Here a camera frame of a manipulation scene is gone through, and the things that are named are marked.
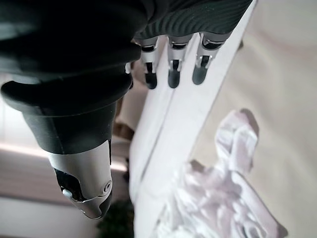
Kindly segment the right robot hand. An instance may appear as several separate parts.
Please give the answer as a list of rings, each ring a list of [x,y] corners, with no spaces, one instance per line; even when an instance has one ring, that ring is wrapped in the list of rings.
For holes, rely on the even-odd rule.
[[[142,60],[146,85],[158,83],[157,40],[168,37],[168,84],[176,88],[187,45],[201,41],[193,82],[201,84],[248,0],[3,0],[0,93],[22,112],[48,152],[65,197],[90,219],[112,197],[111,136],[117,101]]]

